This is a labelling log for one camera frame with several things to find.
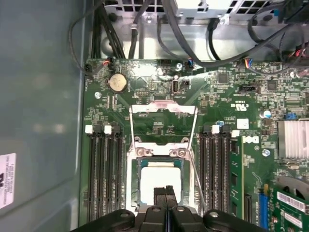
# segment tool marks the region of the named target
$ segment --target white label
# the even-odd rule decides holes
[[[293,223],[294,225],[298,226],[299,228],[303,228],[303,223],[298,220],[297,218],[287,214],[284,212],[284,218],[287,219],[289,222]]]
[[[285,194],[277,192],[277,198],[278,198],[278,200],[280,200],[280,201],[282,201],[282,202],[284,202],[286,204],[291,205],[295,209],[298,209],[298,210],[300,210],[300,211],[302,211],[304,213],[306,212],[305,204],[300,202],[300,201],[298,201],[298,200],[293,199],[292,197],[289,197],[289,196],[287,196]]]
[[[0,209],[14,201],[16,153],[0,156]]]
[[[236,108],[236,111],[247,111],[248,104],[231,104],[232,108]]]
[[[259,138],[259,136],[253,136],[253,137],[251,137],[251,136],[243,136],[242,137],[242,142],[245,144],[245,143],[248,143],[248,144],[250,144],[250,143],[254,143],[254,144],[258,144],[259,143],[259,141],[260,141],[260,138]]]
[[[249,129],[249,119],[247,118],[238,118],[237,119],[237,129]]]

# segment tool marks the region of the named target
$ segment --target barcode label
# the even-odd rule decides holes
[[[280,192],[277,192],[277,198],[278,200],[286,203],[286,204],[289,204],[290,206],[294,207],[295,209],[298,209],[302,212],[306,212],[306,206],[304,203],[298,201],[298,200],[295,200],[293,199],[292,197],[289,197],[287,195],[284,195]]]
[[[14,201],[16,154],[0,156],[0,209]]]
[[[287,214],[284,212],[284,218],[287,219],[289,222],[293,223],[294,225],[298,226],[299,228],[303,228],[303,223],[298,220],[297,218]]]

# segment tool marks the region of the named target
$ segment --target chip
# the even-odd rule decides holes
[[[218,74],[218,83],[219,84],[227,84],[228,83],[228,75],[226,73]]]
[[[265,119],[263,120],[263,123],[264,123],[264,126],[271,126],[271,124],[272,124],[272,119],[270,119],[270,118],[265,118]]]
[[[268,91],[276,91],[277,90],[277,81],[275,81],[275,80],[267,81],[267,90]]]
[[[309,105],[309,93],[305,93],[305,104]]]

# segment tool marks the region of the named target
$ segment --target capacitor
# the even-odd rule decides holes
[[[177,63],[175,66],[175,71],[180,72],[183,69],[183,64]]]
[[[220,127],[224,126],[224,122],[223,121],[216,121],[216,124],[219,125]]]
[[[120,73],[116,73],[110,77],[107,85],[114,93],[122,93],[127,89],[127,79]]]
[[[269,110],[263,110],[260,112],[261,118],[271,118],[271,112]]]

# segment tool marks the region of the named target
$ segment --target heatsink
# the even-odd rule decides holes
[[[309,158],[309,121],[279,121],[278,134],[280,157]]]

